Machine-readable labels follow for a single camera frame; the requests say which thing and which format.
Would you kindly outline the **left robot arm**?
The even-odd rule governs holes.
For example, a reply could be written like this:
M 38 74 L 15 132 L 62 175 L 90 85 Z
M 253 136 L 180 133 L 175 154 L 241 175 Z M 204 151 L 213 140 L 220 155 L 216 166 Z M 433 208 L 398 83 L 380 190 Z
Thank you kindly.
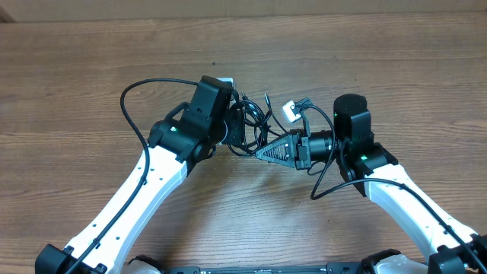
M 127 256 L 161 203 L 229 135 L 224 118 L 237 99 L 233 78 L 203 76 L 190 102 L 182 102 L 141 137 L 141 157 L 95 219 L 63 249 L 46 245 L 36 273 L 161 273 L 146 256 Z

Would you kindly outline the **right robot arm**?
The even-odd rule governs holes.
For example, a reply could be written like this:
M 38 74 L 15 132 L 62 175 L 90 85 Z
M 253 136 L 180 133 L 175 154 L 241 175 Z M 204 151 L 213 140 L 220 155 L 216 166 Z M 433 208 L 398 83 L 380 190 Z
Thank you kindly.
M 311 132 L 309 125 L 291 130 L 259 148 L 256 158 L 310 170 L 336 162 L 343 183 L 311 199 L 323 198 L 346 186 L 380 206 L 413 240 L 424 263 L 409 260 L 398 250 L 384 250 L 359 263 L 327 266 L 328 273 L 466 273 L 486 271 L 486 238 L 462 224 L 410 178 L 399 161 L 374 141 L 371 113 L 365 97 L 345 94 L 335 99 L 328 131 Z

